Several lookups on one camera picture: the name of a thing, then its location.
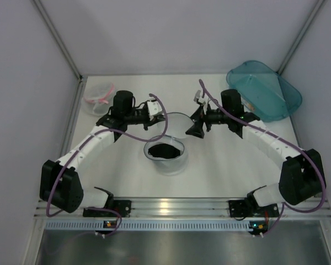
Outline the blue-trimmed white mesh laundry bag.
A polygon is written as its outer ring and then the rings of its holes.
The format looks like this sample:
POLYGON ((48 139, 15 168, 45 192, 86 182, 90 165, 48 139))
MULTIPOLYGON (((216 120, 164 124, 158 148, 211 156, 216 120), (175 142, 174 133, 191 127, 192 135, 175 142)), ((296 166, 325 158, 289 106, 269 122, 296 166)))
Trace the blue-trimmed white mesh laundry bag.
POLYGON ((173 176, 185 170, 188 164, 188 151, 182 142, 187 135, 185 132, 194 124, 190 116, 181 112, 168 113, 168 127, 165 135, 155 142, 148 142, 144 145, 143 151, 150 160, 156 171, 166 176, 173 176), (178 148, 181 155, 174 159, 155 158, 148 154, 148 149, 155 145, 165 143, 178 148))

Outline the black bra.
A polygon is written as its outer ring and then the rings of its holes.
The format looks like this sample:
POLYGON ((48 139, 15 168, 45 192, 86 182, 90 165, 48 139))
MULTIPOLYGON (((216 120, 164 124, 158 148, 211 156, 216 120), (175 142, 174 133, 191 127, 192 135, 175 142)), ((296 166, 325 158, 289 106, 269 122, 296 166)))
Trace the black bra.
POLYGON ((174 159, 181 155, 181 151, 172 145, 160 143, 151 146, 148 154, 155 158, 174 159))

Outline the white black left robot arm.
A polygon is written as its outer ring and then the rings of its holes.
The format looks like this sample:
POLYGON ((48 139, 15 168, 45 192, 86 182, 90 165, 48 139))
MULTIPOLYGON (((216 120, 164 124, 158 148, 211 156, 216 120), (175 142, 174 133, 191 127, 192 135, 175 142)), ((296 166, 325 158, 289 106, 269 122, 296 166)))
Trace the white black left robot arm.
POLYGON ((150 126, 168 122, 165 106, 154 94, 135 106, 135 97, 130 91, 118 91, 113 104, 92 128, 91 132, 73 149, 56 161, 46 161, 41 170, 39 197, 47 203, 46 216, 52 218, 61 212, 73 213, 82 207, 86 210, 115 214, 110 205, 112 193, 106 189, 84 187, 82 178, 89 166, 127 133, 130 125, 150 126))

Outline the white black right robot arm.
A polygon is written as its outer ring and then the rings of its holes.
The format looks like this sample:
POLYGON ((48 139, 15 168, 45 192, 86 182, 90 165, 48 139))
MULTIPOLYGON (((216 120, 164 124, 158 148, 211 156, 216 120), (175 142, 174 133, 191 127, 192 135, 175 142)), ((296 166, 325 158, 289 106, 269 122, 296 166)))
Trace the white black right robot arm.
POLYGON ((210 102, 217 101, 206 89, 197 91, 194 101, 199 107, 191 116, 194 125, 186 134, 202 139, 213 125, 226 125, 229 131, 251 143, 279 168, 278 182, 248 193, 254 206, 263 208, 282 203, 293 208, 317 194, 321 194, 321 202, 325 201, 326 182, 319 152, 301 149, 270 131, 258 116, 244 110, 237 90, 222 91, 221 99, 217 109, 212 109, 210 102))

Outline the teal plastic tray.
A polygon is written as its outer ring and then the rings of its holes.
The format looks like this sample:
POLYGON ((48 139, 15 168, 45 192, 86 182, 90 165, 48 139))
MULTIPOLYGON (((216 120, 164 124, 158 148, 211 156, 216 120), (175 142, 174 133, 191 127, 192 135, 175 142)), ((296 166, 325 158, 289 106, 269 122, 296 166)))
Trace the teal plastic tray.
POLYGON ((264 122, 283 120, 302 104, 300 92, 266 64, 250 60, 230 70, 226 82, 264 122))

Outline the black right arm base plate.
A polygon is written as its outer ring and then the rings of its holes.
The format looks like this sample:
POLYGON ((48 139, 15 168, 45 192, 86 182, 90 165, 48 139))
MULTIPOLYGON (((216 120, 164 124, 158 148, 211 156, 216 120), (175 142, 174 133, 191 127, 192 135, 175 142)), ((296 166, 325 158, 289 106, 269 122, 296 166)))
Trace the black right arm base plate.
POLYGON ((246 199, 229 200, 228 207, 230 217, 235 219, 276 218, 280 215, 277 204, 258 207, 246 199))

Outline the aluminium front rail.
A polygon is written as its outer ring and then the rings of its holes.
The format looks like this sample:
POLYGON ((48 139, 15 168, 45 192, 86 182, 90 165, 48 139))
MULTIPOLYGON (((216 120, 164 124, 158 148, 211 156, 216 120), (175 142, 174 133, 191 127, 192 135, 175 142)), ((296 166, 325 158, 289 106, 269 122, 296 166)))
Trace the aluminium front rail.
MULTIPOLYGON (((225 219, 230 220, 229 200, 238 198, 123 198, 130 200, 130 219, 225 219)), ((319 203, 319 198, 308 199, 295 206, 299 210, 308 210, 319 203)), ((46 202, 39 200, 34 211, 34 218, 46 219, 46 202)), ((74 213, 60 213, 60 219, 82 218, 83 208, 74 213)), ((323 206, 313 213, 298 213, 285 206, 282 220, 331 220, 331 208, 326 200, 323 206)))

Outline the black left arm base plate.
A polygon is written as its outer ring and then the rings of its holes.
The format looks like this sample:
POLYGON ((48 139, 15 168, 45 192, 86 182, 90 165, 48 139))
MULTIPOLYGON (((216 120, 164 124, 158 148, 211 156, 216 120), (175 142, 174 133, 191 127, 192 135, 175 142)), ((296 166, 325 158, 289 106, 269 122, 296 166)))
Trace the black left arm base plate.
MULTIPOLYGON (((107 205, 104 208, 118 212, 121 215, 121 217, 124 218, 124 217, 129 217, 131 212, 131 206, 132 206, 132 201, 130 200, 114 199, 112 202, 107 203, 107 205)), ((116 217, 116 215, 111 212, 85 208, 83 210, 83 217, 109 218, 109 217, 116 217)))

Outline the left aluminium corner post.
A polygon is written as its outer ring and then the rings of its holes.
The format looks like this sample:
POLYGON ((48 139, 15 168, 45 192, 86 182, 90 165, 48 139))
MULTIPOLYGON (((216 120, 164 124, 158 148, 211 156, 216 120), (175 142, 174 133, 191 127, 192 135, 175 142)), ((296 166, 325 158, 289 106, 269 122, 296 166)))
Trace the left aluminium corner post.
POLYGON ((74 76, 78 79, 82 79, 82 75, 80 71, 78 70, 78 67, 76 66, 67 46, 65 45, 63 39, 61 38, 60 33, 58 32, 57 28, 55 27, 50 15, 48 14, 45 6, 43 5, 42 1, 39 0, 32 0, 32 4, 35 6, 37 12, 39 13, 39 16, 41 17, 42 21, 46 25, 50 35, 52 36, 54 42, 58 46, 63 58, 67 62, 68 66, 72 70, 74 76))

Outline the aluminium corner post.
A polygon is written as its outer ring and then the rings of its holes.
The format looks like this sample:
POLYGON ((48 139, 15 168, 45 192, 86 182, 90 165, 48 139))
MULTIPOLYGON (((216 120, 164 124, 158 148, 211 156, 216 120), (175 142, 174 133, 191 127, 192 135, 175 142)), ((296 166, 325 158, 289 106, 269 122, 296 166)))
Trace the aluminium corner post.
POLYGON ((295 36, 292 44, 290 45, 290 48, 288 49, 279 68, 276 71, 278 75, 283 74, 326 3, 327 0, 317 0, 313 2, 311 10, 308 12, 308 15, 304 19, 302 26, 300 27, 297 35, 295 36))
POLYGON ((50 35, 52 36, 54 42, 58 46, 63 58, 67 62, 68 66, 72 70, 74 76, 78 79, 82 79, 82 75, 80 71, 78 70, 78 67, 76 66, 67 46, 65 45, 63 39, 61 38, 60 33, 58 32, 57 28, 55 27, 50 15, 48 14, 45 6, 43 5, 42 1, 39 0, 32 0, 32 4, 35 6, 37 12, 39 13, 39 16, 41 17, 42 21, 46 25, 50 35))

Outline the right aluminium corner post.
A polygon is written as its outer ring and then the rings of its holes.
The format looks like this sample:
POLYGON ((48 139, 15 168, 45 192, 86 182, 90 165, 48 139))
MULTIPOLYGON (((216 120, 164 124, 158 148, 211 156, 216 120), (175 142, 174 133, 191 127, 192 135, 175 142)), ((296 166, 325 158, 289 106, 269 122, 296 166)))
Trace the right aluminium corner post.
POLYGON ((292 44, 290 45, 290 48, 288 49, 279 68, 276 71, 278 75, 283 74, 326 3, 327 0, 317 0, 313 2, 311 10, 308 12, 308 15, 304 19, 302 26, 300 27, 297 35, 295 36, 292 44))

